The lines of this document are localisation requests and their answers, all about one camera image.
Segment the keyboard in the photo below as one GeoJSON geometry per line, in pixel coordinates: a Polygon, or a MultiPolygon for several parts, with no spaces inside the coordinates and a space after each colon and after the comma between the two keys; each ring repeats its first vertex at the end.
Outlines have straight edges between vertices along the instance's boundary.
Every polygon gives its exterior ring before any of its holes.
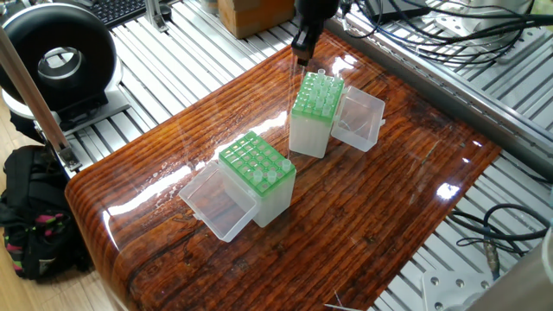
{"type": "Polygon", "coordinates": [[[99,0],[90,10],[108,29],[146,13],[144,0],[99,0]]]}

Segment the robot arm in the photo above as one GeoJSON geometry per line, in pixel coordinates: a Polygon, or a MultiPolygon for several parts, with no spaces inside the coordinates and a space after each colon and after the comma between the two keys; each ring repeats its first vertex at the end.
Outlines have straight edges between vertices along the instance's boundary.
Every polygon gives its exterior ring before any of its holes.
{"type": "Polygon", "coordinates": [[[300,65],[306,66],[313,57],[324,22],[336,14],[339,4],[340,0],[296,0],[300,28],[292,41],[292,51],[300,65]]]}

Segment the cardboard box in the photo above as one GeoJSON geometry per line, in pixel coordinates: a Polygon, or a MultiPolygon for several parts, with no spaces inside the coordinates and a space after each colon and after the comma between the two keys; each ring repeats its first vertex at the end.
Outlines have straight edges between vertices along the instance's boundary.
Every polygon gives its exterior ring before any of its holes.
{"type": "Polygon", "coordinates": [[[238,39],[294,17],[294,0],[219,0],[219,18],[238,39]]]}

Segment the black backpack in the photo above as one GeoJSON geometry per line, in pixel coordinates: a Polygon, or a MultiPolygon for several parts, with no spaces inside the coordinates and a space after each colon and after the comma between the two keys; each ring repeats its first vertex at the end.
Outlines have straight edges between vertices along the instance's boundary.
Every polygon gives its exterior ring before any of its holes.
{"type": "Polygon", "coordinates": [[[4,164],[0,197],[4,245],[19,277],[35,280],[71,268],[87,270],[90,258],[67,204],[67,179],[44,147],[14,150],[4,164]]]}

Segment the wooden pole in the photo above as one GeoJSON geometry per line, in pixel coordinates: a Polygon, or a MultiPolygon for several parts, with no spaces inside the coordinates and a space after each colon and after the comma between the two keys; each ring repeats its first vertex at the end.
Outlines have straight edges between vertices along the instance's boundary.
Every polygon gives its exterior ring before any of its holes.
{"type": "Polygon", "coordinates": [[[46,105],[40,91],[36,87],[31,75],[23,65],[19,54],[13,44],[0,26],[0,65],[10,77],[11,82],[29,107],[36,121],[42,127],[44,135],[52,144],[55,151],[60,153],[64,148],[69,147],[69,142],[63,135],[60,126],[55,122],[52,112],[46,105]]]}

